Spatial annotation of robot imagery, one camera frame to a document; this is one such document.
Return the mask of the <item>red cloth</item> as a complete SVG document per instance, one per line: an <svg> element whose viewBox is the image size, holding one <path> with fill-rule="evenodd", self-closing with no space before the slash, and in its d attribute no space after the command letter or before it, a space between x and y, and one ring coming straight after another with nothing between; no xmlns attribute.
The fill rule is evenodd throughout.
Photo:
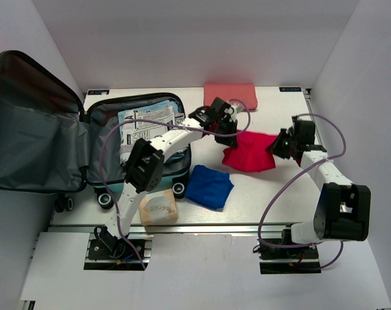
<svg viewBox="0 0 391 310"><path fill-rule="evenodd" d="M241 172L262 172L276 167L274 156L266 151L277 136L246 131L237 136L237 148L223 151L222 164Z"/></svg>

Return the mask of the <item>salmon pink cloth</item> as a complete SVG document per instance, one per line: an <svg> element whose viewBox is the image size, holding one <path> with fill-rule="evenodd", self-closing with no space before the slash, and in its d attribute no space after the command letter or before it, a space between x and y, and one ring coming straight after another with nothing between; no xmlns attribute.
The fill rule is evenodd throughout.
<svg viewBox="0 0 391 310"><path fill-rule="evenodd" d="M258 100L254 84L204 84L204 105L210 106L216 97L224 101L240 99L249 110L257 108Z"/></svg>

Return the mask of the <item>dark blue cloth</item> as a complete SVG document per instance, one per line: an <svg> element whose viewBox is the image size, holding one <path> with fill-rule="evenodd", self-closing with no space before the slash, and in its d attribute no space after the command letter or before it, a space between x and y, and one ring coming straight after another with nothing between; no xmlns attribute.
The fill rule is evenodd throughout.
<svg viewBox="0 0 391 310"><path fill-rule="evenodd" d="M192 170L185 198L207 209L220 211L233 188L229 173L196 165Z"/></svg>

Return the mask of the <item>newspaper print cloth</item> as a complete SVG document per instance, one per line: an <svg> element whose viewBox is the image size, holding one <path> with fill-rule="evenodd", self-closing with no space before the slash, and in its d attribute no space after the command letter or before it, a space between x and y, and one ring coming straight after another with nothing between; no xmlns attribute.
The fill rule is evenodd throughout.
<svg viewBox="0 0 391 310"><path fill-rule="evenodd" d="M180 125L185 119L185 113L179 110L179 105L176 102L167 99L153 105L121 111L117 117L119 123L128 119L147 119L171 125ZM162 136L170 128L155 123L137 121L125 124L119 130L121 135L120 164L124 165L138 139L150 140L157 136Z"/></svg>

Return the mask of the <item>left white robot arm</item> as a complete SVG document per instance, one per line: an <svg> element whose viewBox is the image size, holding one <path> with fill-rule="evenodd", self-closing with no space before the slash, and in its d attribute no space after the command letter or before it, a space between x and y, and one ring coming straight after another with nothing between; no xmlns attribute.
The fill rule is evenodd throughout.
<svg viewBox="0 0 391 310"><path fill-rule="evenodd" d="M96 227L94 231L110 257L120 257L125 251L125 244L130 243L126 237L133 217L143 198L161 182L166 160L208 134L214 135L217 143L236 148L236 136L241 133L237 131L237 116L242 111L248 112L249 109L238 99L224 101L215 98L210 106L199 107L190 113L180 125L131 119L110 131L107 141L116 129L129 123L154 123L170 128L168 132L150 140L139 138L124 165L125 180L120 198L114 202L115 214L104 226Z"/></svg>

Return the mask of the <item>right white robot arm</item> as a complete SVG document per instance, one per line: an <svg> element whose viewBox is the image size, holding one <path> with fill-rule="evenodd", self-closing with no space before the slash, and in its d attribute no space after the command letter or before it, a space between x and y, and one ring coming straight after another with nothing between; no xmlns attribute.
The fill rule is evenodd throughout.
<svg viewBox="0 0 391 310"><path fill-rule="evenodd" d="M291 225L290 235L280 241L281 252L290 258L301 253L304 245L328 240L362 242L368 236L370 189L355 184L334 165L334 159L345 154L346 145L341 153L330 156L324 146L315 144L315 139L316 124L298 115L292 117L292 126L281 129L267 147L277 157L292 158L320 190L314 217Z"/></svg>

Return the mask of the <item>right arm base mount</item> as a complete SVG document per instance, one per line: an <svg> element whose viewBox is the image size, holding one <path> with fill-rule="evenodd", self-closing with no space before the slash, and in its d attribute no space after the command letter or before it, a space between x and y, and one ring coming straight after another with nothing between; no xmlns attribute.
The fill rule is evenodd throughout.
<svg viewBox="0 0 391 310"><path fill-rule="evenodd" d="M315 245L293 248L292 224L264 225L252 252L259 257L261 274L320 273L319 252Z"/></svg>

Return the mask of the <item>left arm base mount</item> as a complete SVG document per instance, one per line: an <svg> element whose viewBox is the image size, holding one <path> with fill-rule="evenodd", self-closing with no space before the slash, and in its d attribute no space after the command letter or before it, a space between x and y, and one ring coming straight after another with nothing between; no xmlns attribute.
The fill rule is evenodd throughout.
<svg viewBox="0 0 391 310"><path fill-rule="evenodd" d="M132 239L125 242L112 236L107 227L97 226L88 242L84 270L87 271L144 271L150 256L149 240Z"/></svg>

